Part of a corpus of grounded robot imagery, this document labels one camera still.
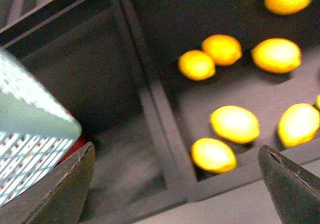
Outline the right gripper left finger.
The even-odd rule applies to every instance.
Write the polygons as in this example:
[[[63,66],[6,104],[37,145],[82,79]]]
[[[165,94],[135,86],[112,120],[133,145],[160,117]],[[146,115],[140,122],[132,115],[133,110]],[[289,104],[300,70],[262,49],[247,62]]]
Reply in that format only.
[[[89,142],[0,209],[1,223],[77,223],[93,176]]]

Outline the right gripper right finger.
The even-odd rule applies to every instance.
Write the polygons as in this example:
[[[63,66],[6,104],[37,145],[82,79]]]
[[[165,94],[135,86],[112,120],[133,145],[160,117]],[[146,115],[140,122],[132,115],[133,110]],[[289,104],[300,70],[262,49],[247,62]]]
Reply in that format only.
[[[264,145],[258,163],[282,223],[319,223],[320,178]]]

